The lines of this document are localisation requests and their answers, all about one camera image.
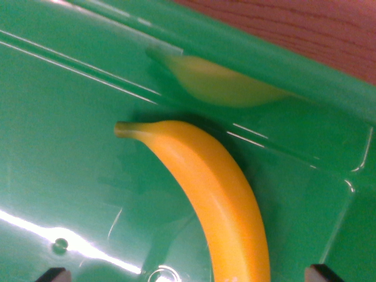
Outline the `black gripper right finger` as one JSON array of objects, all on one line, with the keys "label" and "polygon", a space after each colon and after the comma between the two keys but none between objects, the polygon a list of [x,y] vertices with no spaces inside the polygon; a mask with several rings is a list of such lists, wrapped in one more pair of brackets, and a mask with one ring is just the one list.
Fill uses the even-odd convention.
[{"label": "black gripper right finger", "polygon": [[305,282],[343,282],[343,279],[325,264],[312,264],[304,272]]}]

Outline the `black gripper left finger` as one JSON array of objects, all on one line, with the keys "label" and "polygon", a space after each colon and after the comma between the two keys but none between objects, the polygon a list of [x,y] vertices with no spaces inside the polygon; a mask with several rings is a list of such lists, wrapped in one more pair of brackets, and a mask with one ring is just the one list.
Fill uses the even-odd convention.
[{"label": "black gripper left finger", "polygon": [[53,267],[44,272],[35,282],[71,282],[71,272],[64,267]]}]

